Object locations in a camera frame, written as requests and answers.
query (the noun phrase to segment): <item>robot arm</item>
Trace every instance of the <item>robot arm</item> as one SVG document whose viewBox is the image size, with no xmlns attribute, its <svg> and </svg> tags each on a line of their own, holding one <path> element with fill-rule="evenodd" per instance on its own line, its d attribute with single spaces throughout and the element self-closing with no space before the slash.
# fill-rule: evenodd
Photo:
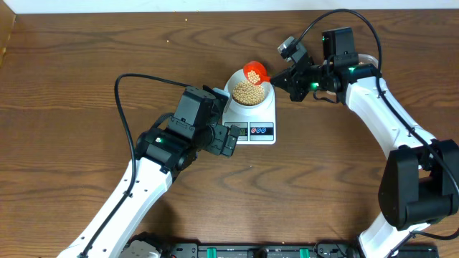
<svg viewBox="0 0 459 258">
<path fill-rule="evenodd" d="M 294 64 L 274 76 L 271 83 L 290 93 L 292 101 L 302 101 L 310 91 L 317 100 L 316 91 L 335 93 L 336 103 L 341 102 L 354 111 L 377 139 L 387 158 L 378 194 L 382 212 L 359 236 L 359 249 L 364 257 L 385 258 L 396 254 L 412 231 L 422 231 L 455 214 L 459 200 L 442 168 L 379 95 L 377 61 L 355 52 L 351 28 L 334 29 L 322 35 L 326 60 L 323 65 L 314 64 L 301 43 L 293 47 L 296 40 L 291 37 L 278 50 L 286 61 Z M 285 55 L 286 49 L 294 50 Z M 421 139 L 441 153 L 457 178 L 459 147 L 452 140 L 440 142 L 423 130 L 395 100 L 382 78 L 379 85 L 389 104 Z M 430 175 L 419 179 L 421 168 L 431 171 Z"/>
<path fill-rule="evenodd" d="M 129 237 L 151 206 L 161 197 L 172 184 L 171 173 L 161 172 L 161 166 L 147 158 L 137 162 L 137 180 L 130 196 L 123 202 L 119 210 L 111 218 L 104 230 L 93 244 L 89 257 L 118 257 Z M 98 230 L 108 214 L 123 196 L 131 178 L 131 163 L 124 173 L 120 183 L 87 228 L 76 240 L 59 254 L 59 258 L 78 257 L 90 238 Z"/>
<path fill-rule="evenodd" d="M 105 227 L 101 227 L 126 194 L 131 182 L 132 161 L 102 209 L 83 233 L 60 253 L 59 258 L 120 256 L 146 212 L 166 193 L 180 171 L 196 160 L 197 152 L 204 149 L 215 155 L 229 157 L 233 154 L 240 129 L 218 124 L 229 94 L 219 89 L 211 90 L 207 86 L 203 88 L 187 87 L 176 112 L 161 116 L 150 130 L 139 136 L 135 149 L 136 181 L 131 194 Z M 162 130 L 158 126 L 165 119 L 168 119 L 168 125 Z M 95 241 L 86 254 L 83 250 L 93 236 L 96 236 Z M 149 257 L 158 256 L 159 252 L 151 251 Z"/>
</svg>

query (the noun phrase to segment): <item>white kitchen scale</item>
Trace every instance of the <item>white kitchen scale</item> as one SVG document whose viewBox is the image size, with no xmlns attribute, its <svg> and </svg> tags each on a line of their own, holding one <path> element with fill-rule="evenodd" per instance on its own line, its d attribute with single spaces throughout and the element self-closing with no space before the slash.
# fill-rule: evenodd
<svg viewBox="0 0 459 258">
<path fill-rule="evenodd" d="M 232 94 L 236 84 L 246 80 L 243 70 L 234 73 L 224 86 L 224 91 Z M 223 125 L 236 125 L 241 128 L 237 144 L 274 144 L 275 143 L 275 93 L 269 82 L 261 85 L 265 89 L 265 100 L 258 105 L 241 105 L 229 98 L 228 108 L 223 112 Z"/>
</svg>

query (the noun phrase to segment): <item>orange measuring spoon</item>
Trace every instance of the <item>orange measuring spoon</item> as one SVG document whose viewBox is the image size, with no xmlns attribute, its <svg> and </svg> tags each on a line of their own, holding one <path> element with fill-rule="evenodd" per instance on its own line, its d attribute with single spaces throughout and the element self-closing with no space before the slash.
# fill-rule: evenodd
<svg viewBox="0 0 459 258">
<path fill-rule="evenodd" d="M 268 76 L 268 73 L 266 72 L 266 68 L 261 64 L 260 62 L 257 61 L 250 61 L 246 65 L 244 65 L 244 75 L 247 80 L 249 80 L 249 75 L 248 73 L 251 71 L 254 71 L 257 73 L 258 76 L 260 76 L 260 80 L 255 83 L 255 85 L 260 85 L 263 82 L 269 82 L 271 78 Z"/>
</svg>

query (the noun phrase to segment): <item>wood grain surface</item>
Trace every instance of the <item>wood grain surface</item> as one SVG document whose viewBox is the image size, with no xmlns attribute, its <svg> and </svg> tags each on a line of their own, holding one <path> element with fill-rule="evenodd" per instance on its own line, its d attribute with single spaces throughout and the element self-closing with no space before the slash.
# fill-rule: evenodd
<svg viewBox="0 0 459 258">
<path fill-rule="evenodd" d="M 0 257 L 57 256 L 118 184 L 129 161 L 113 98 L 119 74 L 223 88 L 259 60 L 273 75 L 288 66 L 277 46 L 322 13 L 18 16 L 0 69 Z M 381 38 L 394 96 L 437 138 L 459 142 L 459 11 L 362 13 Z M 349 14 L 319 22 L 304 44 L 319 60 L 321 32 L 346 26 L 358 52 L 376 55 L 371 32 Z M 120 91 L 136 138 L 175 111 L 183 88 L 126 79 Z M 369 130 L 342 105 L 276 93 L 277 143 L 238 146 L 232 158 L 201 152 L 137 232 L 294 244 L 352 240 L 368 228 L 385 166 Z M 452 216 L 427 231 L 458 226 Z M 442 257 L 457 256 L 459 240 L 433 243 Z"/>
</svg>

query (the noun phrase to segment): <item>white bowl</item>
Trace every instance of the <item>white bowl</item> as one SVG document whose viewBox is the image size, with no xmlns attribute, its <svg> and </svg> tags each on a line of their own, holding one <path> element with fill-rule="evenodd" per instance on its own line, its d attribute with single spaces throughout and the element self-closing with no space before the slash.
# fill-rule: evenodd
<svg viewBox="0 0 459 258">
<path fill-rule="evenodd" d="M 258 105 L 241 105 L 232 98 L 232 91 L 236 88 L 237 83 L 245 80 L 247 80 L 247 78 L 245 78 L 244 71 L 241 69 L 235 72 L 224 86 L 224 90 L 231 94 L 229 108 L 242 115 L 255 115 L 268 108 L 274 100 L 274 89 L 269 82 L 263 82 L 260 86 L 265 90 L 265 99 Z"/>
</svg>

